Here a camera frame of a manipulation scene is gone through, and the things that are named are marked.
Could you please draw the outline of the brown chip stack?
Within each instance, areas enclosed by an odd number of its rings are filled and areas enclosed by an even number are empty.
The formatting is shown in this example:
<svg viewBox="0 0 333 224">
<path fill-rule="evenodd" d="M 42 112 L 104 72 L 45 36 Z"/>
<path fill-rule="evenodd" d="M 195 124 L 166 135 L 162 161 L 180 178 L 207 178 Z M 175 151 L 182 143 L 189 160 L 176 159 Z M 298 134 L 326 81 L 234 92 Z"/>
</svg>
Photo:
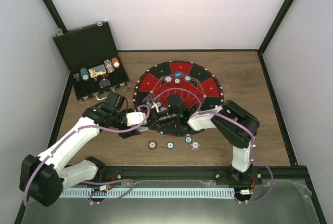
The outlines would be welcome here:
<svg viewBox="0 0 333 224">
<path fill-rule="evenodd" d="M 148 144 L 148 148 L 151 149 L 151 150 L 155 150 L 157 148 L 157 143 L 155 141 L 151 141 Z"/>
</svg>

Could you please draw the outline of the blue small blind button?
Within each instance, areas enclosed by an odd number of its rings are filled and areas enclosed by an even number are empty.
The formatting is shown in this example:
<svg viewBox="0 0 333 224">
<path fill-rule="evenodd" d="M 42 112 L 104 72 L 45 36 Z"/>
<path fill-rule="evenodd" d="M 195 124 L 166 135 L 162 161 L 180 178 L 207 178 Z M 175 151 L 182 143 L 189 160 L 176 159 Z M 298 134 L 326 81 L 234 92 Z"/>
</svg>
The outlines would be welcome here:
<svg viewBox="0 0 333 224">
<path fill-rule="evenodd" d="M 182 74 L 182 72 L 180 72 L 180 71 L 176 71 L 175 73 L 174 73 L 174 77 L 175 78 L 181 78 L 183 76 L 183 74 Z"/>
</svg>

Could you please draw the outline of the blue purple chip stack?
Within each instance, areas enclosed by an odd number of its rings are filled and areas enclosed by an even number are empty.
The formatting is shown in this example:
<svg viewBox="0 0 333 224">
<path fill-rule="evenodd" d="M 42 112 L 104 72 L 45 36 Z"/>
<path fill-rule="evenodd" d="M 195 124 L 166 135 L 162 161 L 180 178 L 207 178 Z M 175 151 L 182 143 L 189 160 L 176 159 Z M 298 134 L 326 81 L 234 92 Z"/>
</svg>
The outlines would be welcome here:
<svg viewBox="0 0 333 224">
<path fill-rule="evenodd" d="M 193 141 L 191 144 L 190 144 L 190 147 L 192 150 L 198 150 L 200 148 L 200 143 L 197 142 L 197 141 Z"/>
</svg>

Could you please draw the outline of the blue backed card deck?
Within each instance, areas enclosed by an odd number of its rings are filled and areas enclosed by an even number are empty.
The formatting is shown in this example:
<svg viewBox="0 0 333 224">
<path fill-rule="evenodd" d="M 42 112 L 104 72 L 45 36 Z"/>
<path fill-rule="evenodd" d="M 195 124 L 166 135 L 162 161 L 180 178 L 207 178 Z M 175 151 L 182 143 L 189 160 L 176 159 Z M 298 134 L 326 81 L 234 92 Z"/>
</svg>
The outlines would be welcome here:
<svg viewBox="0 0 333 224">
<path fill-rule="evenodd" d="M 144 132 L 144 131 L 148 131 L 149 128 L 148 128 L 148 127 L 139 127 L 137 130 L 138 130 L 139 132 Z"/>
</svg>

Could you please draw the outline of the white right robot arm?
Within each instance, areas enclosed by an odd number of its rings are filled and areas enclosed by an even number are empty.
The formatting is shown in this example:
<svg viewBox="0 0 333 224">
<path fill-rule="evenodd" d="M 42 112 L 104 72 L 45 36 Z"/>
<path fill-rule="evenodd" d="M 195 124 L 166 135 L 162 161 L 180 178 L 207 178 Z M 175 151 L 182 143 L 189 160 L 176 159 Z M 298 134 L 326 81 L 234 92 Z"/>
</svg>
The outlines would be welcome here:
<svg viewBox="0 0 333 224">
<path fill-rule="evenodd" d="M 250 177 L 253 163 L 252 149 L 260 127 L 259 120 L 231 100 L 214 109 L 196 111 L 186 106 L 178 94 L 167 98 L 168 106 L 161 110 L 154 99 L 148 99 L 150 107 L 147 126 L 159 132 L 168 131 L 177 135 L 192 135 L 206 129 L 217 129 L 233 146 L 230 176 L 242 184 Z"/>
</svg>

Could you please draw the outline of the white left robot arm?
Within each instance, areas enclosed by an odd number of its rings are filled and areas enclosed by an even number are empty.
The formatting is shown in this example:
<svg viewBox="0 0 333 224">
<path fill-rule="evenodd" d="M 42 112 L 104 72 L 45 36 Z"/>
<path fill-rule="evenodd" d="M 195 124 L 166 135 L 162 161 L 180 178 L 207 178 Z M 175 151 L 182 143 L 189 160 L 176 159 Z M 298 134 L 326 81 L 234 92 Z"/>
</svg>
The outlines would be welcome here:
<svg viewBox="0 0 333 224">
<path fill-rule="evenodd" d="M 142 104 L 137 110 L 122 111 L 126 101 L 125 97 L 110 92 L 103 101 L 87 108 L 55 144 L 37 156 L 29 154 L 23 159 L 19 188 L 24 193 L 25 207 L 34 207 L 29 199 L 50 206 L 72 186 L 99 185 L 106 180 L 106 165 L 95 157 L 87 157 L 72 166 L 67 163 L 101 131 L 129 134 L 147 123 L 150 107 Z"/>
</svg>

